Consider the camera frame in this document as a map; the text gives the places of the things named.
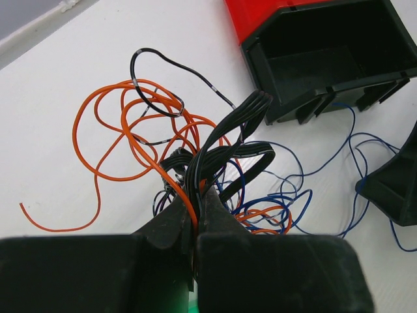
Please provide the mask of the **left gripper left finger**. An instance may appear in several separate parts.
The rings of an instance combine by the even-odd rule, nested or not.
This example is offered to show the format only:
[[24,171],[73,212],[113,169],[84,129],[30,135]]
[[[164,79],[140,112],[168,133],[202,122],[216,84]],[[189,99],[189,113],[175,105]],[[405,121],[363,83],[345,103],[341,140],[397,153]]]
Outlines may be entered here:
[[174,312],[193,288],[180,198],[123,235],[1,240],[2,312]]

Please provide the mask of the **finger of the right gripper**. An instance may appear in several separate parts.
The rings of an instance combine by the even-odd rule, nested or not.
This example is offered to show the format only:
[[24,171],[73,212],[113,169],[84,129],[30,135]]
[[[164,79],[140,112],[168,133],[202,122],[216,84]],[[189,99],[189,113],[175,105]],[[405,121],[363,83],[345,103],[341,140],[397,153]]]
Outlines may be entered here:
[[416,225],[416,128],[398,154],[359,180],[355,191],[397,225]]

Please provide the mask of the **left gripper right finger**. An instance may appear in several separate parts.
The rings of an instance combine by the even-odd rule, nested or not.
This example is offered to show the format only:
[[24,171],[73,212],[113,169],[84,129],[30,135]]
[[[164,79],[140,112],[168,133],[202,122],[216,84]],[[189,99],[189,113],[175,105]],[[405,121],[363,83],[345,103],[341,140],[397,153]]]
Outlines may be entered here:
[[373,312],[356,252],[331,235],[254,235],[215,190],[203,198],[197,253],[200,312]]

